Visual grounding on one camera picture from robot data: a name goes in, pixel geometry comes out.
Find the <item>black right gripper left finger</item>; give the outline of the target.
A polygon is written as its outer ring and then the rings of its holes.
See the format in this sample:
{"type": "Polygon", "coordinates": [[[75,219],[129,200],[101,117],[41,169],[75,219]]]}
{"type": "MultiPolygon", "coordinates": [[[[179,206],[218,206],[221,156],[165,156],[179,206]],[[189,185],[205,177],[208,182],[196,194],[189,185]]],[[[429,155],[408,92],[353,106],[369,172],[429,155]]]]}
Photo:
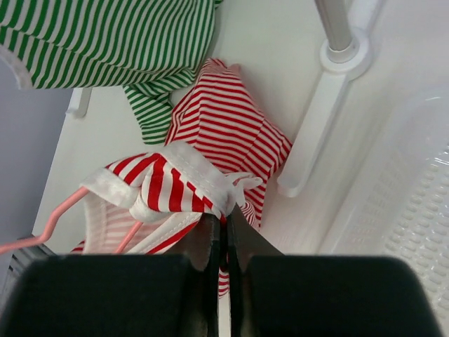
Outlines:
{"type": "Polygon", "coordinates": [[[203,215],[167,252],[34,261],[2,336],[216,336],[220,222],[203,215]]]}

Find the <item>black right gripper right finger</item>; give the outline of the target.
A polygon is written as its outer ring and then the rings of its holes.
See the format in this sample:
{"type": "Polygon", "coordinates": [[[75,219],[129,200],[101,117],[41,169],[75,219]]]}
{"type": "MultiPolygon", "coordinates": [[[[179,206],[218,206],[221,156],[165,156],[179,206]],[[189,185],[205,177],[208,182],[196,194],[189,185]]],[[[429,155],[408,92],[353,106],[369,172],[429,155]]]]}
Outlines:
{"type": "Polygon", "coordinates": [[[387,256],[292,256],[227,218],[233,336],[441,336],[412,269],[387,256]]]}

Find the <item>red striped tank top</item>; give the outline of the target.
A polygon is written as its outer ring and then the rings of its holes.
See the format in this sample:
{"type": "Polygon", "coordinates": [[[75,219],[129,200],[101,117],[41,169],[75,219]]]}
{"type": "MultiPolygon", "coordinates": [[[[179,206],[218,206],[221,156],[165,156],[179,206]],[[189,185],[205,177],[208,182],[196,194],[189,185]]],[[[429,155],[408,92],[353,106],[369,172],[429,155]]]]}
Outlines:
{"type": "Polygon", "coordinates": [[[209,213],[238,206],[259,228],[267,182],[289,139],[266,118],[237,65],[207,60],[175,106],[164,146],[99,168],[84,180],[85,239],[75,253],[163,253],[209,213]]]}

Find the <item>green striped tank top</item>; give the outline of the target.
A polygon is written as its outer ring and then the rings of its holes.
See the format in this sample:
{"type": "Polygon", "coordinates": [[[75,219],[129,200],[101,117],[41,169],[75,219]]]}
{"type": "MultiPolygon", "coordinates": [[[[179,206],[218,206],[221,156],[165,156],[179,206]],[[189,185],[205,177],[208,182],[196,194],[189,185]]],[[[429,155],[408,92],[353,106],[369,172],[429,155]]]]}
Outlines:
{"type": "Polygon", "coordinates": [[[218,1],[2,1],[1,58],[25,89],[120,86],[145,144],[208,52],[218,1]]]}

